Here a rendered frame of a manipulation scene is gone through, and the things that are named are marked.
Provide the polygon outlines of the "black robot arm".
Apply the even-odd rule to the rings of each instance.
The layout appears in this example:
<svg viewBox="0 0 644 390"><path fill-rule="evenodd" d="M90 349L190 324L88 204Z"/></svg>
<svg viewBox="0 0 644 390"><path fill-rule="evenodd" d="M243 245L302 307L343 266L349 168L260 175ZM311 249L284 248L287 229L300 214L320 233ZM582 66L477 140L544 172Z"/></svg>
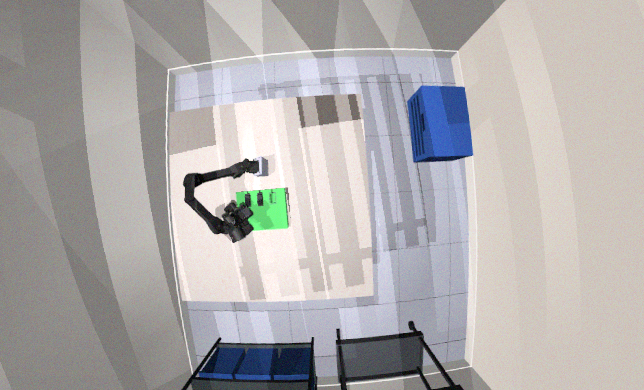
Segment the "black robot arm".
<svg viewBox="0 0 644 390"><path fill-rule="evenodd" d="M229 234L233 243L241 239L245 239L243 229L238 227L239 218L236 215L229 215L229 212L222 214L223 221L211 214L206 207L204 207L194 197L195 188L203 183L213 180L218 180L226 177L233 177L233 179L240 178L246 173L257 173L259 171L259 161L250 161L244 158L242 162L233 164L229 168L214 170L206 173L189 173L184 177L183 186L185 188L184 201L207 223L210 231L213 234ZM239 211L236 212L241 219L252 216L247 206L239 206ZM237 227L235 227L237 226Z"/></svg>

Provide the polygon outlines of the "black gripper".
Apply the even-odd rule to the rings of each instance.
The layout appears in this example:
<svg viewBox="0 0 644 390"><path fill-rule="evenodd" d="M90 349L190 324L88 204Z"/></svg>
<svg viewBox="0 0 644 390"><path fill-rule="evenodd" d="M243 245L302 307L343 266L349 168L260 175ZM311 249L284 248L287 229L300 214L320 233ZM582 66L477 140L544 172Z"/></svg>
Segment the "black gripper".
<svg viewBox="0 0 644 390"><path fill-rule="evenodd" d="M247 218L246 218L244 221L242 221L242 222L241 222L240 216L236 213L237 211L239 211L239 209L235 210L236 208L237 208L237 206L236 206L234 203L230 203L230 204L228 204L228 206L227 206L226 208L224 208L224 210L225 210L226 212L228 211L229 213L230 213L230 212L232 212L232 213L230 213L229 215L236 215L236 216L239 218L239 223L238 223L238 225L243 229L243 233L244 233L244 235L245 235L245 236L247 236L247 235L248 235L249 233L251 233L255 228L254 228L254 226L250 223L250 221L249 221ZM238 226L238 225L237 225L237 226ZM236 226L236 227L237 227L237 226Z"/></svg>

